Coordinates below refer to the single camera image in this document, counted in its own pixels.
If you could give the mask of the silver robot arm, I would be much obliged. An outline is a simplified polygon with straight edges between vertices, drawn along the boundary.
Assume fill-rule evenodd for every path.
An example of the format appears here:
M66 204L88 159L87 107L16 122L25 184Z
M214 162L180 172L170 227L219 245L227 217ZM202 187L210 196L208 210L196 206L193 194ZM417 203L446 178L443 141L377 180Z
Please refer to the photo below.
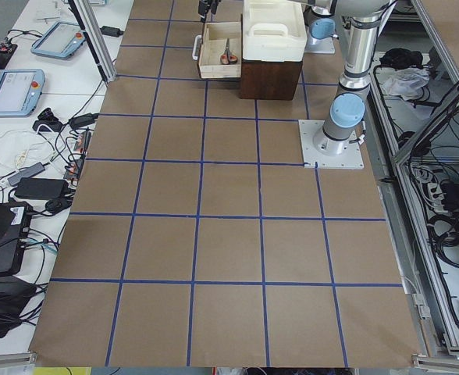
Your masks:
M320 20L335 15L350 18L350 37L344 71L328 119L316 135L318 140L348 143L351 131L362 121L368 92L368 70L381 23L394 6L391 1L302 1Z

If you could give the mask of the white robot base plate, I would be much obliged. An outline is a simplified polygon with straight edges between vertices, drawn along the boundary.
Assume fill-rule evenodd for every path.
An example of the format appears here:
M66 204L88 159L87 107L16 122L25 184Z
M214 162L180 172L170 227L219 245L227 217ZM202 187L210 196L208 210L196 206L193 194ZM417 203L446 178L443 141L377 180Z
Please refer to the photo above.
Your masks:
M362 170L361 146L354 130L344 141L334 141L323 132L323 120L298 120L305 168Z

